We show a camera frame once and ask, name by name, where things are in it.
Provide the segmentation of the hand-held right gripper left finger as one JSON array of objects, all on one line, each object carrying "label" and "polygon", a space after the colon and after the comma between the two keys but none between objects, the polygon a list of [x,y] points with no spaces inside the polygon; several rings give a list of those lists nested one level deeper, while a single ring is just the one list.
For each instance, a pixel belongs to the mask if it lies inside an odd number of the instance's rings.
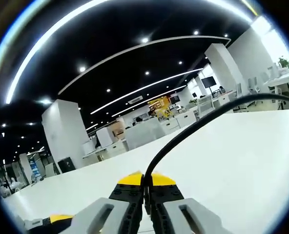
[{"label": "hand-held right gripper left finger", "polygon": [[120,179],[108,198],[101,197],[72,219],[74,234],[136,234],[143,216],[144,175]]}]

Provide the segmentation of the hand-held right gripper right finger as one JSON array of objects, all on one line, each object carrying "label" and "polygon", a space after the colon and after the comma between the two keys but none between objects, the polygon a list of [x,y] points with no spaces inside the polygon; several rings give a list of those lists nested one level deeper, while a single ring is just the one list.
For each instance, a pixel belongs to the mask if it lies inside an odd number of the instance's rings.
[{"label": "hand-held right gripper right finger", "polygon": [[218,215],[193,198],[184,198],[171,178],[152,173],[144,204],[157,234],[229,234]]}]

